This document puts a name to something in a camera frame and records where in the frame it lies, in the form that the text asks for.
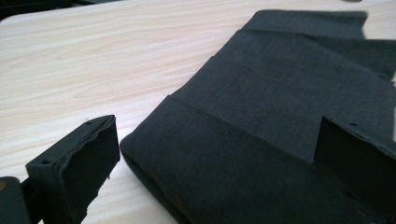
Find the folded black fabric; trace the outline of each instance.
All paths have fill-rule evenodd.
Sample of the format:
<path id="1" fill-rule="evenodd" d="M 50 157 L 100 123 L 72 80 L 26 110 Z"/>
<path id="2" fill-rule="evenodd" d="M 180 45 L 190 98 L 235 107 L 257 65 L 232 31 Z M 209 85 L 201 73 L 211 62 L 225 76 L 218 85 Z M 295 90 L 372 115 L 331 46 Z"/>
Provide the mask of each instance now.
<path id="1" fill-rule="evenodd" d="M 122 140 L 125 160 L 179 223 L 395 222 L 385 198 L 396 200 L 389 190 L 396 188 L 389 177 L 396 172 L 396 41 L 364 39 L 365 20 L 363 12 L 256 13 Z M 355 172 L 365 164 L 329 165 L 330 149 L 314 165 L 323 116 L 384 139 L 370 146 L 390 141 L 367 153 L 390 161 L 363 157 L 373 160 L 364 170 L 370 174 L 352 179 L 340 167 Z M 341 142 L 334 148 L 362 146 L 333 141 Z M 335 151 L 342 158 L 343 149 Z M 388 168 L 377 169 L 383 162 Z M 389 181 L 361 182 L 379 170 Z"/>

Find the wooden table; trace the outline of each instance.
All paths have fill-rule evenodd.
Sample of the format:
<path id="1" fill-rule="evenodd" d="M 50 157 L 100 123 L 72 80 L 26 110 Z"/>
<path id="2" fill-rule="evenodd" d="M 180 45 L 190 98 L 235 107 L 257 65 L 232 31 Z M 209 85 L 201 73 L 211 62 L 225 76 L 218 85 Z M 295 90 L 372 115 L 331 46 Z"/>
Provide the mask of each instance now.
<path id="1" fill-rule="evenodd" d="M 119 139 L 260 9 L 366 10 L 368 38 L 396 39 L 396 1 L 134 0 L 0 23 L 0 176 L 82 122 L 117 117 Z M 121 160 L 84 223 L 176 223 Z"/>

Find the dark gray fabric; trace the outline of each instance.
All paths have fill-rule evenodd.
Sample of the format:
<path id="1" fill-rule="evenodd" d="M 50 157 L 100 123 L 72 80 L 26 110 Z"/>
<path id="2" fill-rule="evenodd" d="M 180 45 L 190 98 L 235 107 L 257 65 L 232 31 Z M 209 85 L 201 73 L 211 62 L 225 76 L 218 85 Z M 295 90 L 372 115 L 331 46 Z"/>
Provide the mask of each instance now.
<path id="1" fill-rule="evenodd" d="M 179 223 L 382 223 L 310 164 L 322 116 L 393 136 L 396 42 L 260 11 L 120 148 Z"/>

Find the wood grain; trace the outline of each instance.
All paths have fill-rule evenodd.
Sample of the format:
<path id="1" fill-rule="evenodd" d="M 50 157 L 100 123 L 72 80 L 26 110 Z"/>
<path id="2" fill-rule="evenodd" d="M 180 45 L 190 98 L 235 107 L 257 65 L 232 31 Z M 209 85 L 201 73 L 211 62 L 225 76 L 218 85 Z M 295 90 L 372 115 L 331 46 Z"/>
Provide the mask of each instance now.
<path id="1" fill-rule="evenodd" d="M 396 39 L 396 1 L 123 1 L 0 23 L 0 176 L 82 122 L 117 117 L 119 139 L 260 9 L 365 10 L 368 38 Z M 176 223 L 119 162 L 84 223 Z"/>

